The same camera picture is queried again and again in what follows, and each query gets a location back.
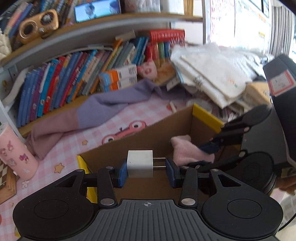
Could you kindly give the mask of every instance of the pink towel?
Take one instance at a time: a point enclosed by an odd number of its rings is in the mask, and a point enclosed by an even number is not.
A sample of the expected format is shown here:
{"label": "pink towel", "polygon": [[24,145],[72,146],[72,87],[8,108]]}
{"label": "pink towel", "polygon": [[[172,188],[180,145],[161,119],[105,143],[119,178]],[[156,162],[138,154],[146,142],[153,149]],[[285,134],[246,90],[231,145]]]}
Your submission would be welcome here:
{"label": "pink towel", "polygon": [[214,154],[207,154],[191,143],[191,137],[177,136],[171,139],[174,148],[173,160],[178,167],[197,161],[213,162]]}

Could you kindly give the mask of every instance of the small speaker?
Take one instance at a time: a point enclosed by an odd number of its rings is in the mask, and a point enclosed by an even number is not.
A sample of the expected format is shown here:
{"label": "small speaker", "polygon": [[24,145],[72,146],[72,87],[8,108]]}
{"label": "small speaker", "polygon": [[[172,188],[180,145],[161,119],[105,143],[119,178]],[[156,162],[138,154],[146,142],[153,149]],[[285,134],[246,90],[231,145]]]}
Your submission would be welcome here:
{"label": "small speaker", "polygon": [[58,28],[59,20],[57,12],[54,9],[50,9],[24,20],[20,24],[19,35],[21,42],[26,44]]}

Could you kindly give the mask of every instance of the pink pig plush toy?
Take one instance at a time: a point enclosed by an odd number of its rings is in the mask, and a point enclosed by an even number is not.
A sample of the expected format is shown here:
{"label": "pink pig plush toy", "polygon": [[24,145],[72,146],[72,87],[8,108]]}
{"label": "pink pig plush toy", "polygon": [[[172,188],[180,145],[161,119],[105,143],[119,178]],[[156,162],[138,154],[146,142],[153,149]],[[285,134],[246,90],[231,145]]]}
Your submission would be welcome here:
{"label": "pink pig plush toy", "polygon": [[143,78],[155,80],[157,78],[157,69],[154,61],[148,59],[147,62],[137,67],[138,74]]}

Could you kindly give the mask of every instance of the bookshelf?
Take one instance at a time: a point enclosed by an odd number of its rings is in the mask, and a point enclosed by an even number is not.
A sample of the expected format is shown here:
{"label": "bookshelf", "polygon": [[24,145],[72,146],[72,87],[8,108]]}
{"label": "bookshelf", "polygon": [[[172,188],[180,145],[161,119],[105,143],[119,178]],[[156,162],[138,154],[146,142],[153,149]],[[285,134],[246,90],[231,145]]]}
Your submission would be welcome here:
{"label": "bookshelf", "polygon": [[[42,62],[76,48],[94,44],[111,43],[115,35],[125,33],[132,29],[137,31],[170,28],[171,22],[178,21],[201,22],[205,24],[203,20],[202,17],[169,13],[126,13],[97,18],[58,29],[49,37],[44,39],[38,38],[17,49],[0,61],[0,99],[3,100],[8,94],[8,91],[4,91],[3,81],[6,81],[6,86],[11,87],[18,72],[26,67],[38,67]],[[75,101],[49,112],[36,121],[19,129],[17,129],[15,125],[18,103],[16,102],[13,105],[5,107],[2,102],[0,102],[0,122],[8,121],[15,133],[22,139],[22,137],[27,137],[36,122],[67,109],[78,107],[87,98],[88,96],[81,96]]]}

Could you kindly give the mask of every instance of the pink cup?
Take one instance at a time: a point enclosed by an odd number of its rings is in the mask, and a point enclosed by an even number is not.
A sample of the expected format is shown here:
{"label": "pink cup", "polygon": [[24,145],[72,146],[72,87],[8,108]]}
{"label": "pink cup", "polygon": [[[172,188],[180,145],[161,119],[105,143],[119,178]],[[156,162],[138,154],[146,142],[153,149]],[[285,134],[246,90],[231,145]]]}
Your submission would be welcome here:
{"label": "pink cup", "polygon": [[0,158],[23,180],[31,179],[38,167],[38,162],[8,122],[0,125]]}

